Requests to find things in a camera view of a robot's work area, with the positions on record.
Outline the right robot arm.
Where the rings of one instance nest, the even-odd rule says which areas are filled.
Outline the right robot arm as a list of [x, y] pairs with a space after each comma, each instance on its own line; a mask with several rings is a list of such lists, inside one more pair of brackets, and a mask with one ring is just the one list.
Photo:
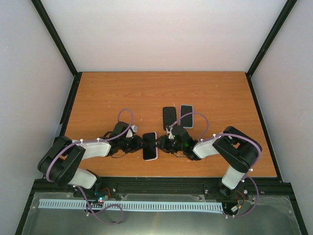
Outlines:
[[182, 126], [174, 126], [167, 135], [155, 141], [155, 146], [165, 153], [182, 152], [191, 161], [221, 155], [229, 167], [217, 186], [217, 192], [225, 198], [234, 193], [262, 155], [261, 145], [233, 126], [199, 141], [193, 139]]

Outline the black phone case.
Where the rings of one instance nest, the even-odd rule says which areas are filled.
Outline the black phone case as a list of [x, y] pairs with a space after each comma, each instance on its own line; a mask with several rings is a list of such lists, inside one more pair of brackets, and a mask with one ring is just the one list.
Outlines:
[[177, 111], [175, 107], [163, 107], [163, 129], [165, 131], [177, 121]]

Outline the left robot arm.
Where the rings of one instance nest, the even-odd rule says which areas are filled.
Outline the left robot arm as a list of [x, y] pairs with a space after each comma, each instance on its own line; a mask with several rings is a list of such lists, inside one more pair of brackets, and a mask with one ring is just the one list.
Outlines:
[[96, 197], [102, 191], [98, 176], [86, 169], [80, 169], [82, 160], [95, 157], [112, 157], [118, 151], [134, 153], [143, 146], [142, 137], [136, 134], [137, 126], [119, 121], [112, 131], [94, 140], [71, 140], [58, 137], [48, 152], [39, 161], [37, 169], [49, 182], [58, 186], [83, 187], [85, 192]]

